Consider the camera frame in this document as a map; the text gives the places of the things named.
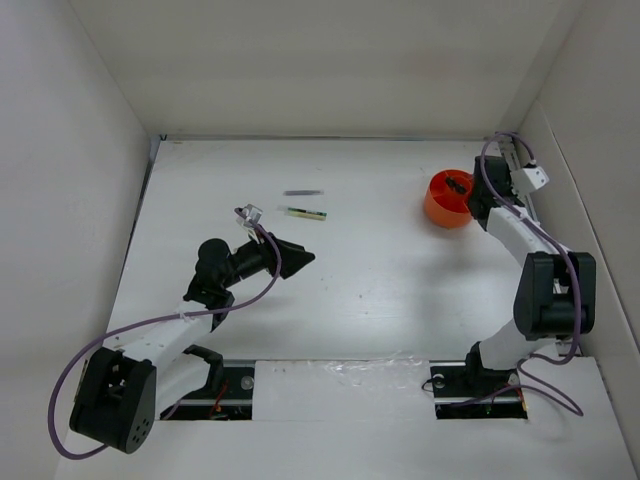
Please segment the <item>grey purple pen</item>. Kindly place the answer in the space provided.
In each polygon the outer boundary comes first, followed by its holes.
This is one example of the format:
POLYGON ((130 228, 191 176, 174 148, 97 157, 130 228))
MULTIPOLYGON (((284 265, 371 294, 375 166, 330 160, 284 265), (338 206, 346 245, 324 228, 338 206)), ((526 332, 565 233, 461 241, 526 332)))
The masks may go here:
POLYGON ((300 190, 285 190, 283 196, 295 197, 295 196, 320 196, 324 195, 322 189, 300 189, 300 190))

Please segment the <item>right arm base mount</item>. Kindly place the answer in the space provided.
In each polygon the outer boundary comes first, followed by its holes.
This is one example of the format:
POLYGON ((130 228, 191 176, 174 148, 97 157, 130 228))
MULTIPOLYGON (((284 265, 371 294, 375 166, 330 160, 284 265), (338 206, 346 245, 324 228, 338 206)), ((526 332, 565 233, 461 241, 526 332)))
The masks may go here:
POLYGON ((472 373, 464 361, 430 361, 422 390, 434 399, 437 420, 526 420, 515 370, 472 373))

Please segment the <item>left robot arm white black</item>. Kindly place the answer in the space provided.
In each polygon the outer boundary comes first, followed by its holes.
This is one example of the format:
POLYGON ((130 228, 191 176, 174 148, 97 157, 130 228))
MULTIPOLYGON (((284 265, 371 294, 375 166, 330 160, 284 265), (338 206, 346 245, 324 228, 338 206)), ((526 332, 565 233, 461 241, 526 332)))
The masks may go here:
POLYGON ((262 271, 272 280, 287 279, 314 259, 303 246, 271 233, 236 251, 221 239, 204 242, 183 297, 201 311, 146 322, 138 339, 95 350, 78 386, 70 430, 102 447, 138 450, 163 412, 193 392, 208 397, 221 389, 223 357, 199 342, 238 309, 231 287, 262 271))

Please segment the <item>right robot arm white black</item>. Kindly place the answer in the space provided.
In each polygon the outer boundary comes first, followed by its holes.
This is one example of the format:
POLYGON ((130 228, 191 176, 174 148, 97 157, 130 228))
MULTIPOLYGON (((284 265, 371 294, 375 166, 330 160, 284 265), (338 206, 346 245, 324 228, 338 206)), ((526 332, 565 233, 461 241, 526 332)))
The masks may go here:
POLYGON ((511 320, 466 355, 462 381, 473 393, 487 394, 554 340, 570 340, 569 352, 575 354, 581 337, 594 327, 594 257, 555 240, 521 201, 548 182, 535 163, 511 170, 502 157, 480 155, 475 160, 469 211, 517 261, 521 275, 511 320))

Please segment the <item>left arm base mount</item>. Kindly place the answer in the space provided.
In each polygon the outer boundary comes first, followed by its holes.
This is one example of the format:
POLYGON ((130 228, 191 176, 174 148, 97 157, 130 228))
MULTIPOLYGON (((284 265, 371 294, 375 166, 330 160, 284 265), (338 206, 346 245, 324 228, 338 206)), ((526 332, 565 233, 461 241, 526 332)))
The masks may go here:
POLYGON ((192 345, 158 374, 158 420, 250 420, 255 362, 192 345))

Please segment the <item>black handled scissors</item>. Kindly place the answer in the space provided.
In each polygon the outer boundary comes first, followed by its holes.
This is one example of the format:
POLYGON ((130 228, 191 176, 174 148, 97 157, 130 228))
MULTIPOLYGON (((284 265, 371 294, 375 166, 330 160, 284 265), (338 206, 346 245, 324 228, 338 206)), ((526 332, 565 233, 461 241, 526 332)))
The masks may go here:
POLYGON ((450 190, 454 191, 458 195, 465 195, 467 193, 465 186, 459 183, 454 177, 447 176, 445 178, 445 184, 450 190))

